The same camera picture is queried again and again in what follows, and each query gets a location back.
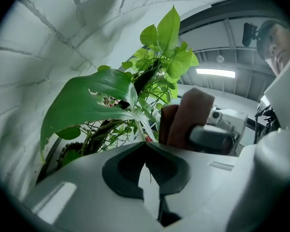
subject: person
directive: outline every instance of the person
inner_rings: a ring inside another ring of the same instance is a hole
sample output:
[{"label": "person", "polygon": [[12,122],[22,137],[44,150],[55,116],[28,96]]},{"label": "person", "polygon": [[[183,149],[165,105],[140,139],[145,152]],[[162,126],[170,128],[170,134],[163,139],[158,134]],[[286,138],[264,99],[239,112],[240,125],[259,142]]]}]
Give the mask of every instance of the person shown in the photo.
[{"label": "person", "polygon": [[267,20],[256,39],[258,55],[278,76],[290,60],[290,29],[280,22]]}]

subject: white machine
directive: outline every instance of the white machine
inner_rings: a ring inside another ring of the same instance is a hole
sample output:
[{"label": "white machine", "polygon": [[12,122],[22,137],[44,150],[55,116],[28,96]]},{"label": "white machine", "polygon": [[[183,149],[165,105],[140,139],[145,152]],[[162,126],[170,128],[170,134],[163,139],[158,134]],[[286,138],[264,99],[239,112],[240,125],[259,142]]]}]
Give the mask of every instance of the white machine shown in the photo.
[{"label": "white machine", "polygon": [[[247,116],[214,110],[189,138],[201,152],[138,143],[79,158],[27,196],[27,219],[40,231],[254,230],[290,184],[290,63],[265,95],[282,129],[244,147],[239,158],[226,154],[238,144]],[[219,140],[210,137],[218,134]],[[137,185],[144,163],[159,184],[158,218],[146,210]]]}]

